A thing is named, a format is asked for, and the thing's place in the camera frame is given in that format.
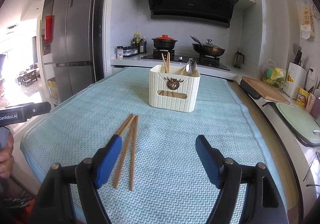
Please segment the person's left hand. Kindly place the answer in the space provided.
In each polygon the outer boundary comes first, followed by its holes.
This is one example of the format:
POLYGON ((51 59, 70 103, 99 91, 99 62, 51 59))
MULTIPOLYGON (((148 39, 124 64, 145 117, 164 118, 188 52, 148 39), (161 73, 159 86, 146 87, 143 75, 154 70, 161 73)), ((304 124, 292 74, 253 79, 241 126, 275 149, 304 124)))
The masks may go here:
POLYGON ((14 157, 12 156, 12 152, 14 150, 14 137, 11 132, 9 132, 9 136, 7 138, 7 144, 0 153, 0 173, 1 178, 8 178, 13 170, 14 165, 14 157))

